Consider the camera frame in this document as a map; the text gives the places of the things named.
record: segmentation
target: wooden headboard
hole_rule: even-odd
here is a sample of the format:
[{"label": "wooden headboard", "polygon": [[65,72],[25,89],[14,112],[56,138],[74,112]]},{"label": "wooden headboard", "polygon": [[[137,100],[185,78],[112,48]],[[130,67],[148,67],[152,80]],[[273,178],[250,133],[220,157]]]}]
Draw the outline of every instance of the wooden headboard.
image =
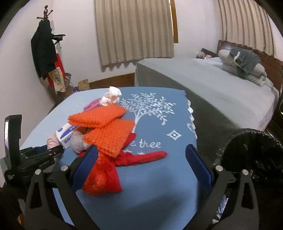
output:
[{"label": "wooden headboard", "polygon": [[243,49],[247,50],[252,50],[255,54],[257,54],[260,57],[261,64],[265,68],[265,71],[267,73],[267,77],[272,81],[274,87],[281,92],[281,87],[282,87],[282,65],[283,62],[280,61],[277,58],[274,58],[273,56],[269,56],[264,52],[261,52],[259,50],[254,50],[253,48],[243,46],[243,45],[238,45],[236,43],[231,43],[227,41],[218,41],[218,46],[217,46],[217,54],[219,50],[231,50],[234,47],[240,47]]}]

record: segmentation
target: purple item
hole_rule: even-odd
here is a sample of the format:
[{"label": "purple item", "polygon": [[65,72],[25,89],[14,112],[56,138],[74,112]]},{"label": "purple item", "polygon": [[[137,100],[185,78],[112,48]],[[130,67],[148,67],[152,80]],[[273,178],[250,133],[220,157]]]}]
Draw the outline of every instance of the purple item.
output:
[{"label": "purple item", "polygon": [[99,107],[100,106],[100,101],[101,98],[97,98],[95,99],[94,101],[90,102],[88,105],[86,105],[84,108],[83,108],[83,111],[89,111],[91,109],[94,109],[96,107]]},{"label": "purple item", "polygon": [[78,88],[77,88],[77,87],[74,87],[74,86],[71,86],[71,89],[72,89],[73,93],[76,93],[76,92],[79,91]]}]

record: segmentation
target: blue gripper pad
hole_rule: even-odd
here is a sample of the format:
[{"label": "blue gripper pad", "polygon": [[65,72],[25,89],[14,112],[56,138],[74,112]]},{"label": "blue gripper pad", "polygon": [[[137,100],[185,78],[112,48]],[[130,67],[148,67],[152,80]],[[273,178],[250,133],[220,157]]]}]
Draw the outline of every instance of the blue gripper pad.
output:
[{"label": "blue gripper pad", "polygon": [[92,170],[92,167],[98,158],[97,147],[95,145],[90,146],[85,155],[82,157],[84,159],[73,175],[72,191],[74,193],[83,187],[83,184]]},{"label": "blue gripper pad", "polygon": [[212,189],[212,175],[200,159],[197,150],[193,147],[193,145],[189,144],[186,147],[185,153],[186,159],[201,184],[201,187],[210,191]]}]

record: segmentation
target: orange mesh sponge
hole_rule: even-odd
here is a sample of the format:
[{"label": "orange mesh sponge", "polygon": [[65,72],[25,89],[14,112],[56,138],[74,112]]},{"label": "orange mesh sponge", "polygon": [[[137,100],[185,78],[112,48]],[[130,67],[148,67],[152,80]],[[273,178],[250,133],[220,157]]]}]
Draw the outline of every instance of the orange mesh sponge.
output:
[{"label": "orange mesh sponge", "polygon": [[115,118],[121,117],[126,109],[118,105],[100,106],[90,111],[68,117],[70,125],[88,128],[102,128]]},{"label": "orange mesh sponge", "polygon": [[101,129],[91,130],[83,136],[83,140],[96,145],[99,152],[116,158],[134,125],[134,121],[115,119]]}]

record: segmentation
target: curtain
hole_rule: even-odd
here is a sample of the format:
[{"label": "curtain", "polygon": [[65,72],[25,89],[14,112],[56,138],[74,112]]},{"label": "curtain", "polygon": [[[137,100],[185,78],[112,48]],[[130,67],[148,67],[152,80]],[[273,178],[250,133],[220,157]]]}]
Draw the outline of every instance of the curtain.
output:
[{"label": "curtain", "polygon": [[102,66],[174,56],[168,0],[95,0],[95,15]]},{"label": "curtain", "polygon": [[274,55],[273,34],[266,11],[254,0],[217,0],[223,40]]}]

